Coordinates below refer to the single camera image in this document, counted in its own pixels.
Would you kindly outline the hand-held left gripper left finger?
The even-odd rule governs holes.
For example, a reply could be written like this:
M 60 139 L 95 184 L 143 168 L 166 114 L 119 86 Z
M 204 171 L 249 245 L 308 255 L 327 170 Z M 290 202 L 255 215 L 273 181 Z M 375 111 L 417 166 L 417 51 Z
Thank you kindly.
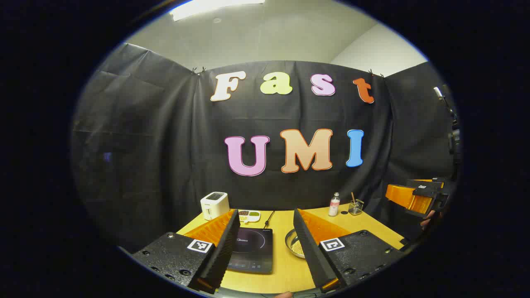
M 181 287 L 214 294 L 220 288 L 240 228 L 237 209 L 184 235 L 167 232 L 131 258 Z

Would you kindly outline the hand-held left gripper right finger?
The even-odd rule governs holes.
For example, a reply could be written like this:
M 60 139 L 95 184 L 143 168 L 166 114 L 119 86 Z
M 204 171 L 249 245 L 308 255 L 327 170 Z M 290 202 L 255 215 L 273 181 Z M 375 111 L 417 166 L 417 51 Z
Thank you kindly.
M 301 209 L 294 211 L 293 225 L 321 292 L 357 286 L 405 256 L 369 230 L 349 232 Z

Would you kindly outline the steel pot with black handles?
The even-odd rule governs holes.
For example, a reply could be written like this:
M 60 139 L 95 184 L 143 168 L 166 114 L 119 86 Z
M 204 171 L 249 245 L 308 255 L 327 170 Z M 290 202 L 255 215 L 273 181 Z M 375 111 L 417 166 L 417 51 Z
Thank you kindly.
M 290 249 L 290 245 L 291 245 L 292 242 L 295 241 L 296 239 L 299 240 L 299 237 L 298 237 L 298 235 L 297 235 L 297 233 L 296 233 L 296 230 L 295 230 L 295 229 L 292 229 L 292 230 L 290 230 L 290 231 L 286 234 L 286 236 L 285 236 L 285 238 L 284 238 L 284 241 L 285 241 L 286 247 L 289 249 L 289 251 L 290 251 L 294 256 L 297 256 L 297 258 L 301 258 L 299 255 L 296 255 L 295 253 L 293 253 L 293 251 Z

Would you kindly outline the black induction cooktop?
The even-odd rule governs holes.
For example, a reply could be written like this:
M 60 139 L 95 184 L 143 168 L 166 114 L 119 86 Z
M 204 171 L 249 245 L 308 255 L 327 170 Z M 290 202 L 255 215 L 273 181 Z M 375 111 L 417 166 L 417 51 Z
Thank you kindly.
M 269 275 L 273 271 L 273 230 L 239 228 L 228 270 Z

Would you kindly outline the white toaster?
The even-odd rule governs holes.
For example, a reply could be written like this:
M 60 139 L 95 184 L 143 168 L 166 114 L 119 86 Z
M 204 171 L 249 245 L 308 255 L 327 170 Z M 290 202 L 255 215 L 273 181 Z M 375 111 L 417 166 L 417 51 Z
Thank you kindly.
M 230 210 L 228 194 L 214 191 L 200 200 L 201 211 L 204 219 L 210 221 L 224 215 Z

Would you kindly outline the ceiling light panel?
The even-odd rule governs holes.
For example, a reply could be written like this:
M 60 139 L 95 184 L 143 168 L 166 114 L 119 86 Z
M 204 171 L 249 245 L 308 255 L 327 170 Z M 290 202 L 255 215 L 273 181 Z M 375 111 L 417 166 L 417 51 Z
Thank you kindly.
M 189 0 L 169 11 L 174 22 L 187 17 L 237 5 L 261 5 L 265 0 Z

